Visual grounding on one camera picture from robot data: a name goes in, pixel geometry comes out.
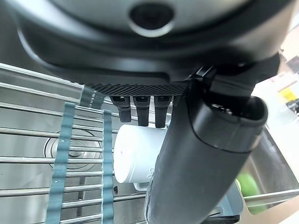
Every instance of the sink basin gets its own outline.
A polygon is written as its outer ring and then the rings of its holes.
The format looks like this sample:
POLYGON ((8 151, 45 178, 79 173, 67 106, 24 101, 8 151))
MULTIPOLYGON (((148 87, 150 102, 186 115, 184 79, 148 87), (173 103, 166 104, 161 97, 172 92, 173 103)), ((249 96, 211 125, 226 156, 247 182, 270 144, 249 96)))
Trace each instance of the sink basin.
MULTIPOLYGON (((38 80, 31 77, 12 75, 0 71, 0 82, 32 88, 36 90, 57 93, 62 96, 78 99, 80 89, 71 86, 65 86, 45 80, 38 80)), ((0 88, 1 102, 24 105, 35 108, 43 108, 51 111, 63 111, 64 101, 33 94, 12 91, 0 88)), ((117 112, 116 107, 104 105, 103 108, 117 112)), ((100 119, 101 115, 91 114, 90 112, 76 111, 77 115, 94 117, 100 119)), ((35 130, 40 132, 56 133, 60 130, 61 117, 32 112, 0 109, 0 126, 14 129, 35 130)), ((75 124, 85 126, 101 127, 101 123, 82 121, 76 119, 75 124)), ((113 128, 120 127, 119 120, 113 118, 113 128)), ((73 130, 73 134, 98 136, 101 132, 73 130)), ((13 157, 38 157, 51 158, 55 152, 51 147, 55 147, 56 139, 46 137, 28 137, 20 135, 0 134, 1 154, 0 156, 13 157)), ((96 141, 73 140, 72 146, 99 147, 100 143, 96 141)), ((76 158, 99 158, 100 153, 71 152, 70 159, 76 158)), ((0 189, 36 189, 50 186, 52 176, 52 166, 49 164, 14 164, 0 163, 0 189)), ((100 171, 101 164, 69 164, 68 171, 100 171)), ((92 177, 72 177, 66 179, 66 186, 76 186, 80 184, 92 185, 94 190, 85 191, 83 194, 78 192, 64 193, 64 202, 76 201, 80 199, 88 200, 101 198, 101 191, 96 188, 96 184, 101 183, 100 176, 92 177)), ((116 224, 134 224, 142 222, 144 193, 136 191, 133 184, 119 184, 114 179, 114 196, 123 196, 136 194, 139 199, 126 200, 119 198, 119 202, 114 203, 114 223, 116 224)), ((0 200, 1 223, 6 224, 36 224, 43 223, 47 209, 48 195, 14 196, 2 197, 0 200)), ((81 208, 67 208, 62 210, 61 220, 72 219, 78 215, 89 216, 101 212, 100 204, 85 206, 81 208)), ((100 223, 99 219, 90 223, 100 223)))
MULTIPOLYGON (((2 143, 0 162, 0 217, 3 223, 9 224, 41 224, 45 220, 48 190, 52 176, 52 163, 55 157, 55 145, 57 132, 60 129, 61 112, 64 100, 77 102, 82 86, 49 78, 34 72, 24 71, 15 67, 0 66, 0 142, 2 143), (31 157, 35 162, 20 163, 31 157), (14 160, 14 163, 4 163, 4 160, 14 160)), ((116 107, 109 100, 105 101, 103 109, 109 109, 117 113, 116 107)), ((170 122, 171 107, 166 123, 170 122)), ((76 110, 77 118, 74 121, 79 127, 93 126, 101 128, 98 122, 101 115, 82 110, 76 110)), ((150 114, 150 120, 154 120, 154 114, 150 114)), ((115 133, 121 126, 119 119, 112 117, 115 133)), ((102 137, 101 131, 73 130, 73 134, 84 135, 89 140, 72 140, 71 146, 95 147, 101 146, 97 141, 102 137)), ((71 151, 70 161, 81 159, 98 159, 99 151, 82 152, 71 151)), ((89 218, 89 223, 100 223, 100 187, 101 177, 95 172, 101 171, 101 164, 69 164, 69 175, 66 179, 64 193, 64 209, 62 210, 62 224, 86 223, 76 220, 76 217, 89 218), (70 172, 90 171, 91 176, 78 177, 70 172), (74 192, 69 186, 82 185, 85 191, 74 192), (88 202, 88 206, 74 205, 74 201, 81 200, 81 204, 88 202)), ((281 154, 279 148, 270 136, 267 129, 262 134, 262 139, 254 150, 239 176, 241 186, 253 184, 254 191, 246 191, 242 187, 242 193, 249 211, 257 214, 267 210, 281 202, 299 195, 299 184, 288 163, 281 154)), ((114 223, 137 224, 144 223, 143 204, 144 194, 135 190, 133 184, 119 184, 114 179, 114 223)))
POLYGON ((244 177, 250 179, 245 182, 249 181, 251 190, 249 192, 242 190, 242 193, 252 214, 262 212, 299 195, 297 191, 290 192, 290 190, 299 189, 298 181, 267 129, 264 130, 260 143, 245 163, 237 179, 241 181, 244 177), (264 201, 263 203, 263 200, 268 197, 271 198, 271 202, 264 201))

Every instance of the white cup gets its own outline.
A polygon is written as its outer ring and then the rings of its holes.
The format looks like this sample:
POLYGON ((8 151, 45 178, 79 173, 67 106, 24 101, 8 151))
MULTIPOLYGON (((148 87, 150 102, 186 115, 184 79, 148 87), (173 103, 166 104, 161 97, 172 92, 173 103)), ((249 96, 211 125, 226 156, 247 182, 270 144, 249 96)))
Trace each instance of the white cup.
POLYGON ((114 175, 119 183, 147 183, 167 130, 123 125, 114 145, 114 175))

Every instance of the stainless steel rack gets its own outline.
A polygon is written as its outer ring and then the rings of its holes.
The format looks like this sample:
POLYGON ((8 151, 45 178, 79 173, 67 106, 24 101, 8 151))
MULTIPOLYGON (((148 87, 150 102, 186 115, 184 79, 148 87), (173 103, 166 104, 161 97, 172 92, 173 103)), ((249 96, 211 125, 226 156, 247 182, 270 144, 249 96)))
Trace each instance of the stainless steel rack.
MULTIPOLYGON (((30 80, 40 80, 42 82, 47 83, 53 83, 55 85, 65 86, 68 88, 71 88, 77 92, 80 92, 83 88, 82 85, 71 83, 66 80, 62 80, 56 77, 47 76, 45 74, 32 72, 20 68, 16 68, 13 66, 5 65, 0 63, 0 72, 9 72, 12 73, 15 76, 20 76, 25 79, 30 80)), ((8 91, 14 91, 19 92, 19 97, 22 97, 22 94, 30 94, 30 95, 36 95, 38 97, 44 98, 47 100, 47 98, 58 100, 58 101, 66 101, 66 102, 73 102, 78 103, 79 99, 76 97, 70 97, 70 96, 64 96, 57 93, 52 93, 48 91, 42 91, 34 88, 28 88, 20 85, 15 84, 9 84, 9 83, 0 83, 0 89, 6 89, 8 91)), ((110 99, 105 98, 104 104, 108 106, 112 106, 112 102, 110 99)), ((101 127, 103 123, 103 119, 99 118, 99 116, 103 115, 103 110, 97 110, 93 108, 87 108, 82 106, 76 106, 76 112, 78 112, 74 119, 77 121, 72 126, 74 130, 84 131, 86 133, 92 132, 95 134, 90 135, 84 135, 84 134, 73 134, 72 139, 74 141, 84 141, 84 142, 96 142, 96 146, 90 146, 90 145, 71 145, 70 146, 70 152, 72 153, 82 153, 82 154, 92 154, 97 155, 92 158, 85 158, 85 157, 76 157, 71 156, 68 160, 68 163, 70 165, 76 166, 75 168, 68 169, 66 173, 66 177, 68 179, 70 178, 88 178, 88 177, 99 177, 102 175, 101 169, 99 170, 91 170, 91 166, 95 164, 101 165, 102 159, 100 157, 100 154, 102 152, 101 142, 102 142, 102 132, 103 128, 101 127)), ((133 111, 136 110, 136 107, 134 105, 131 105, 131 109, 133 111)), ((13 101, 9 102, 0 102, 0 110, 11 110, 11 111, 18 111, 18 112, 27 112, 31 114, 36 115, 42 115, 45 116, 45 120, 47 119, 47 116, 52 117, 62 117, 63 112, 59 110, 50 110, 45 108, 39 108, 36 106, 31 105, 21 105, 17 104, 13 101)), ((154 110, 150 109, 150 114, 154 114, 154 110)), ((118 118, 119 114, 116 112, 112 113, 112 117, 118 118)), ((136 116, 132 116, 132 121, 136 123, 137 121, 136 116)), ((151 124, 154 124, 155 121, 153 119, 150 119, 149 121, 151 124)), ((117 134, 118 129, 113 129, 113 134, 117 134)), ((53 132, 53 131, 40 131, 40 130, 27 130, 27 129, 21 129, 21 128, 15 128, 10 126, 2 126, 0 123, 0 134, 5 135, 14 135, 14 136, 26 136, 28 138, 49 138, 49 139, 57 139, 59 137, 59 133, 53 132)), ((5 156, 0 154, 0 164, 6 163, 6 164, 53 164, 54 163, 54 156, 49 157, 28 157, 28 156, 5 156)), ((101 183, 93 183, 93 184, 79 184, 79 185, 72 185, 72 186, 65 186, 64 192, 65 193, 72 193, 72 192, 90 192, 95 190, 100 190, 102 187, 101 183)), ((37 188, 10 188, 10 189, 0 189, 0 199, 2 198, 19 198, 24 196, 40 196, 40 195, 47 195, 49 193, 49 187, 37 187, 37 188)), ((275 193, 266 193, 266 194, 260 194, 257 196, 249 196, 245 197, 244 201, 247 203, 248 207, 258 207, 265 204, 275 204, 280 202, 285 202, 289 200, 290 198, 299 195, 299 190, 285 190, 275 193)), ((131 194, 124 194, 124 195, 115 195, 114 202, 125 202, 125 201, 131 201, 131 200, 139 200, 143 199, 145 197, 145 193, 131 193, 131 194)), ((101 198, 95 197, 95 198, 81 198, 78 200, 70 200, 70 201, 64 201, 62 205, 62 209, 67 210, 70 208, 82 208, 86 206, 93 206, 93 205, 99 205, 101 204, 101 198)), ((82 224, 82 223, 89 223, 101 220, 102 214, 101 213, 95 213, 87 216, 79 216, 79 217, 68 217, 66 219, 61 220, 61 224, 82 224)), ((143 219, 143 217, 140 217, 138 220, 135 221, 135 224, 144 224, 145 222, 140 220, 143 219)))

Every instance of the teal silicone strip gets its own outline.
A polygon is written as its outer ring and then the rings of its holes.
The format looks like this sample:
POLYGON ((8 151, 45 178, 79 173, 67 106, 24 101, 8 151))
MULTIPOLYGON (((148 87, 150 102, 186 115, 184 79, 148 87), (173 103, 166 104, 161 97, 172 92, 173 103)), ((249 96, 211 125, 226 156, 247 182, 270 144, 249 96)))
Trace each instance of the teal silicone strip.
POLYGON ((105 95, 96 90, 84 86, 80 97, 80 106, 90 107, 94 109, 101 109, 104 102, 105 95))
POLYGON ((104 110, 103 132, 103 163, 102 163, 102 224, 113 224, 113 154, 112 154, 112 121, 111 112, 104 110))
POLYGON ((74 114, 75 104, 65 103, 58 139, 57 154, 53 168, 52 183, 49 192, 49 203, 45 224, 60 223, 65 174, 71 143, 71 127, 73 125, 74 114))

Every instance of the drain cover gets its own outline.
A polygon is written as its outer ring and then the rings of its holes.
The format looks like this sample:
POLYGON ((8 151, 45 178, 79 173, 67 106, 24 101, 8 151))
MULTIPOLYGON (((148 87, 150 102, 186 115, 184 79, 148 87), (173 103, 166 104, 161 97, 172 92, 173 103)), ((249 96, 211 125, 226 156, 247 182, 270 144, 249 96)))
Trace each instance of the drain cover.
MULTIPOLYGON (((85 136, 94 136, 92 133, 83 130, 73 129, 72 134, 75 135, 85 135, 85 136)), ((46 158, 55 158, 57 151, 58 139, 49 138, 47 139, 43 153, 46 158)), ((83 140, 71 140, 71 146, 80 146, 80 147, 101 147, 100 142, 97 141, 83 141, 83 140)), ((70 159, 98 159, 101 157, 101 153, 95 152, 69 152, 70 159)), ((87 171, 92 168, 94 164, 68 164, 68 170, 77 170, 77 171, 87 171)))

